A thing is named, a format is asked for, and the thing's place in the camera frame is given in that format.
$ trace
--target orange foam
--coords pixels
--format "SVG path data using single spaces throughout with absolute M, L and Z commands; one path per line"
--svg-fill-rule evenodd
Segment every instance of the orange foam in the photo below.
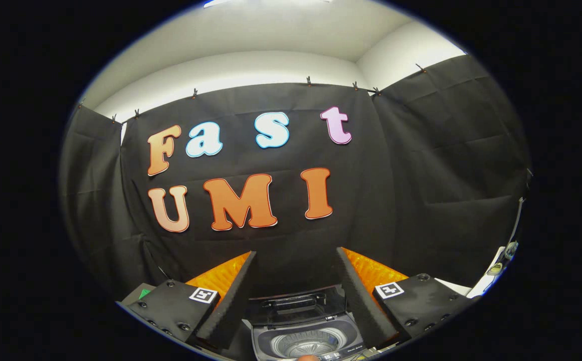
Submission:
M 204 272 L 203 274 L 191 279 L 186 282 L 186 285 L 208 288 L 209 290 L 217 291 L 220 294 L 220 301 L 217 303 L 219 306 L 224 300 L 224 296 L 229 291 L 229 288 L 235 281 L 235 277 L 242 269 L 244 262 L 249 257 L 250 252 L 237 256 L 231 260 L 228 260 L 221 265 L 213 267 L 212 269 Z

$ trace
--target black fabric backdrop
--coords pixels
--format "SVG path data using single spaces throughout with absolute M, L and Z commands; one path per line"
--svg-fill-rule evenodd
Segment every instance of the black fabric backdrop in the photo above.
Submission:
M 347 114 L 343 128 L 352 134 L 348 144 L 331 141 L 320 113 L 339 107 Z M 256 144 L 254 120 L 264 112 L 284 112 L 290 137 L 284 146 L 262 149 Z M 213 156 L 191 158 L 185 152 L 188 131 L 204 121 L 220 128 L 222 150 Z M 147 176 L 148 137 L 181 126 L 174 139 L 169 169 Z M 151 109 L 128 121 L 121 147 L 123 183 L 132 216 L 158 250 L 164 271 L 184 281 L 236 257 L 257 251 L 260 279 L 253 296 L 299 292 L 338 283 L 334 249 L 345 246 L 389 263 L 394 237 L 394 189 L 382 127 L 366 92 L 333 85 L 269 84 L 209 92 Z M 316 220 L 304 217 L 307 187 L 300 173 L 312 167 L 330 170 L 327 194 L 333 214 Z M 213 210 L 202 187 L 224 178 L 240 195 L 247 178 L 270 174 L 270 228 L 234 226 L 213 231 Z M 170 233 L 156 222 L 148 198 L 151 188 L 184 185 L 190 227 Z M 177 219 L 174 199 L 167 193 L 165 207 Z
M 348 115 L 349 144 L 332 142 L 320 119 L 332 106 Z M 288 115 L 284 146 L 256 144 L 254 119 L 264 112 Z M 188 131 L 204 121 L 220 126 L 224 146 L 217 155 L 190 158 Z M 121 171 L 121 127 L 111 122 L 91 110 L 76 112 L 60 182 L 82 260 L 119 299 L 141 282 L 187 281 L 250 250 L 260 259 L 253 297 L 339 283 L 336 246 L 408 276 L 427 272 L 472 286 L 508 241 L 529 167 L 513 107 L 469 56 L 415 73 L 380 96 L 336 85 L 268 84 L 174 101 L 128 120 Z M 79 133 L 96 137 L 80 139 L 72 131 L 78 124 L 89 127 Z M 149 177 L 147 139 L 173 125 L 181 126 L 181 136 L 173 140 L 169 169 Z M 96 144 L 100 150 L 93 152 Z M 312 167 L 331 172 L 327 194 L 334 211 L 324 219 L 304 217 L 308 199 L 300 173 Z M 203 183 L 225 178 L 239 195 L 256 173 L 273 178 L 270 204 L 278 224 L 213 231 Z M 176 185 L 188 189 L 190 226 L 183 233 L 161 228 L 148 198 L 149 189 L 165 189 L 167 214 L 176 219 L 168 193 Z

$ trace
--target white object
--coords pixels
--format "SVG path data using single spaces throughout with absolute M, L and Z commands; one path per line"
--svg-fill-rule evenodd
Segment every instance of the white object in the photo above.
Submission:
M 465 286 L 460 286 L 460 285 L 456 285 L 455 283 L 451 283 L 451 282 L 447 282 L 447 281 L 443 281 L 440 278 L 435 278 L 436 281 L 442 283 L 443 285 L 451 288 L 452 290 L 460 293 L 463 296 L 466 296 L 467 293 L 469 293 L 469 291 L 471 290 L 470 287 L 465 287 Z
M 505 249 L 505 247 L 500 247 L 498 249 L 498 252 L 496 252 L 495 256 L 493 257 L 493 261 L 489 265 L 487 272 L 490 269 L 492 269 L 493 265 L 495 265 L 495 261 L 497 261 L 501 255 L 501 253 L 504 252 L 504 249 Z M 486 272 L 485 272 L 485 276 L 483 276 L 480 279 L 480 281 L 478 281 L 478 283 L 476 283 L 476 286 L 474 286 L 474 288 L 472 288 L 472 290 L 470 290 L 469 293 L 467 293 L 467 298 L 473 298 L 473 297 L 476 297 L 479 295 L 483 295 L 486 292 L 487 288 L 489 288 L 491 285 L 493 285 L 493 283 L 495 283 L 495 281 L 497 281 L 498 277 L 500 277 L 501 274 L 502 274 L 502 271 L 495 276 L 490 276 L 490 275 L 486 274 Z

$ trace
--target black foam pad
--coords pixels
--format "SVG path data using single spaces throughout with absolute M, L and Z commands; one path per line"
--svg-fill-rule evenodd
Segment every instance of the black foam pad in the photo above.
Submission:
M 170 279 L 127 308 L 154 327 L 185 342 L 199 329 L 219 300 L 217 291 Z
M 224 300 L 202 324 L 197 337 L 211 345 L 228 349 L 247 310 L 250 290 L 256 277 L 256 252 L 250 252 Z
M 389 315 L 394 326 L 410 337 L 419 336 L 476 302 L 435 280 L 419 274 L 403 281 L 378 285 L 373 296 Z
M 398 331 L 368 294 L 344 250 L 337 247 L 336 251 L 337 269 L 342 279 L 346 302 L 350 305 L 364 345 L 367 348 L 376 347 L 396 338 Z

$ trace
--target black curtain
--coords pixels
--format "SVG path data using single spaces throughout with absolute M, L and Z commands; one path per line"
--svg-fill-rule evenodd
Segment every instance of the black curtain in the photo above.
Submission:
M 522 123 L 469 55 L 373 96 L 394 173 L 390 265 L 473 286 L 506 245 L 531 166 Z
M 60 208 L 87 269 L 116 299 L 165 277 L 132 222 L 121 187 L 121 124 L 86 107 L 71 117 L 60 158 Z

